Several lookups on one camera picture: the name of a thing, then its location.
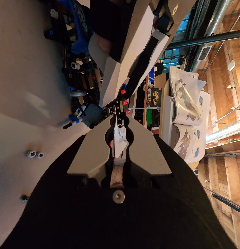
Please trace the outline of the black blue toy car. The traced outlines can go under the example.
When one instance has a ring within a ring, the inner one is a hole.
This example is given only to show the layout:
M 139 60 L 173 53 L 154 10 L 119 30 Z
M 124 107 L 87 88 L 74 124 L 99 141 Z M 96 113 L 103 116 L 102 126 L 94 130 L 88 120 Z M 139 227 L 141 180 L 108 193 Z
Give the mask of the black blue toy car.
M 78 1 L 43 1 L 50 8 L 52 27 L 44 37 L 63 46 L 61 71 L 71 96 L 68 129 L 84 122 L 90 129 L 107 118 L 107 111 L 99 107 L 100 71 L 88 51 L 92 35 L 89 8 Z

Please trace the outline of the light grey desk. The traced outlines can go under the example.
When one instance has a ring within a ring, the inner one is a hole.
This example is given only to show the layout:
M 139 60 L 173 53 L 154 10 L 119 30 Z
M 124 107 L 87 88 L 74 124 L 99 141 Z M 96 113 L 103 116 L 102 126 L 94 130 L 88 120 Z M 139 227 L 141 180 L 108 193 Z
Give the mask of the light grey desk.
M 89 128 L 63 126 L 71 113 L 62 45 L 47 40 L 50 10 L 40 1 L 0 1 L 0 246 L 53 163 Z M 28 151 L 44 157 L 28 158 Z

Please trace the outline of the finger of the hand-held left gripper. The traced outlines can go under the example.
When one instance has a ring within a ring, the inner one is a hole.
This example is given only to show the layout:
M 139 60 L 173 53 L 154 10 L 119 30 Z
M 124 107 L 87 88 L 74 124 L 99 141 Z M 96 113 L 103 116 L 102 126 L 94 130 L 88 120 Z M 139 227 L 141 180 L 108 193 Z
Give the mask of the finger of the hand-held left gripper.
M 100 107 L 105 107 L 112 102 L 118 95 L 118 92 L 123 83 L 128 78 L 130 69 L 138 56 L 146 47 L 152 32 L 153 12 L 150 6 L 147 6 L 137 29 L 128 32 L 127 38 L 131 38 L 129 47 L 120 59 L 120 62 L 115 61 L 112 57 L 108 57 L 105 64 L 102 89 L 100 94 Z
M 129 99 L 137 90 L 151 69 L 156 64 L 163 49 L 166 48 L 166 43 L 169 37 L 158 30 L 155 30 L 146 45 L 143 52 L 140 54 L 137 64 L 130 75 L 130 79 L 125 88 L 125 98 Z

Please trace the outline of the black yellow toy box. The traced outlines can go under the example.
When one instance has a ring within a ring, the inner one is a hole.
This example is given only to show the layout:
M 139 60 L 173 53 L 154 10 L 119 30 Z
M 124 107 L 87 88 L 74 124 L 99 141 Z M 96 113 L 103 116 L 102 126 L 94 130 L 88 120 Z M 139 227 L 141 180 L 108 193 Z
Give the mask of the black yellow toy box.
M 162 96 L 162 88 L 148 89 L 146 107 L 160 107 L 161 96 Z

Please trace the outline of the black beam assembly red pins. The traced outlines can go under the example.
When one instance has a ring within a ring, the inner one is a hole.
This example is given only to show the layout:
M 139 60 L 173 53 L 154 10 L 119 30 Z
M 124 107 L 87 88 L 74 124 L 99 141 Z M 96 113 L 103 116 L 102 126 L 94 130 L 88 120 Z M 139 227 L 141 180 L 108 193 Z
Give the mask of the black beam assembly red pins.
M 124 89 L 124 86 L 126 86 L 126 84 L 124 84 L 119 93 L 118 93 L 118 96 L 116 97 L 115 100 L 122 100 L 122 104 L 123 104 L 123 109 L 124 109 L 124 118 L 125 118 L 125 115 L 129 113 L 129 107 L 128 107 L 128 101 L 126 99 L 126 90 Z M 113 100 L 111 103 L 109 103 L 108 105 L 106 105 L 105 107 L 102 108 L 103 110 L 103 113 L 106 114 L 106 115 L 111 115 L 111 114 L 115 114 L 116 116 L 116 113 L 115 113 L 115 100 Z

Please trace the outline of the white air vent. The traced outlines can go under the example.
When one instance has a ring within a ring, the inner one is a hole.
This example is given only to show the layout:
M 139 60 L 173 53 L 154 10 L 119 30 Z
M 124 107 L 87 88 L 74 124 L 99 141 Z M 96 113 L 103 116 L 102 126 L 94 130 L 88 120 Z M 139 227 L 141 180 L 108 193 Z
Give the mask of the white air vent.
M 212 48 L 212 45 L 211 46 L 204 46 L 199 53 L 197 61 L 205 61 L 211 48 Z

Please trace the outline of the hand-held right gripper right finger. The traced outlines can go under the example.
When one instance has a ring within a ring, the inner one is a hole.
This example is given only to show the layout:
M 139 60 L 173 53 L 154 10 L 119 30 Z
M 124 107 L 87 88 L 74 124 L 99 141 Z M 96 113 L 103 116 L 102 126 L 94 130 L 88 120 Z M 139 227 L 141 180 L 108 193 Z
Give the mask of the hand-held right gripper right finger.
M 129 114 L 124 117 L 126 139 L 129 143 L 126 151 L 126 162 L 123 166 L 123 185 L 149 187 L 153 177 L 171 175 L 171 169 L 148 129 Z

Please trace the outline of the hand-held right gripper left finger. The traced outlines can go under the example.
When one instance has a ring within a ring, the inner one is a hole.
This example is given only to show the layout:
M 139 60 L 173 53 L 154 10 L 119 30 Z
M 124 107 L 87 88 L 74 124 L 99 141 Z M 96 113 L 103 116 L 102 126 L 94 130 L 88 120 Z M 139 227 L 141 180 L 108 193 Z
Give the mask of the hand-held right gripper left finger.
M 101 186 L 102 180 L 106 177 L 105 164 L 110 158 L 110 146 L 107 144 L 105 136 L 107 131 L 112 128 L 111 121 L 114 128 L 114 114 L 86 134 L 67 171 L 68 175 L 94 178 Z

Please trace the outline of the person's left hand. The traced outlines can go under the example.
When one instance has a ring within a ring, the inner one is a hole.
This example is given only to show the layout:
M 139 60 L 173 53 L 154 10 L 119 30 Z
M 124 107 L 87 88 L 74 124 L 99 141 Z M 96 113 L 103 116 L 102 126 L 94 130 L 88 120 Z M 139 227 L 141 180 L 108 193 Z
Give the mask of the person's left hand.
M 97 43 L 103 52 L 109 53 L 112 48 L 112 42 L 96 34 Z

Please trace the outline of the instruction book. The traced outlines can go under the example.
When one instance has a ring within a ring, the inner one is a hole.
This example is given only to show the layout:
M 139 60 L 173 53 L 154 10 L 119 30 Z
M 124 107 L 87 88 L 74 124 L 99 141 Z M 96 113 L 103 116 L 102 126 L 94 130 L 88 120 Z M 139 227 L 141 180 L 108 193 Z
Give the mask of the instruction book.
M 187 163 L 200 161 L 205 154 L 211 96 L 199 74 L 176 66 L 169 68 L 174 102 L 171 148 Z

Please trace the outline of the black steel post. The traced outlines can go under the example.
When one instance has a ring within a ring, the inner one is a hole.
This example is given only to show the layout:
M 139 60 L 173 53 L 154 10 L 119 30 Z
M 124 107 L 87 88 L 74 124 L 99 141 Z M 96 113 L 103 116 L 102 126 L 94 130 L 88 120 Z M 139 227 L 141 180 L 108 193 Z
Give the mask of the black steel post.
M 233 40 L 233 39 L 239 39 L 239 38 L 240 38 L 240 30 L 237 30 L 237 31 L 216 34 L 213 36 L 208 36 L 208 37 L 203 37 L 203 38 L 197 38 L 197 39 L 191 39 L 191 40 L 171 43 L 167 46 L 165 50 L 173 50 L 173 49 L 179 49 L 179 48 L 184 48 L 184 47 L 204 45 L 208 43 L 221 42 L 221 41 L 227 41 L 227 40 Z

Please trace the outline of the silver air duct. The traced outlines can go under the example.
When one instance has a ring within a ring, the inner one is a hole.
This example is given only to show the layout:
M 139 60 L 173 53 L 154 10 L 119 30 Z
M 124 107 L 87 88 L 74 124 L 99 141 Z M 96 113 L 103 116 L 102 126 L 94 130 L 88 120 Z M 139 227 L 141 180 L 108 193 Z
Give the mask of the silver air duct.
M 206 136 L 206 144 L 240 133 L 240 120 Z

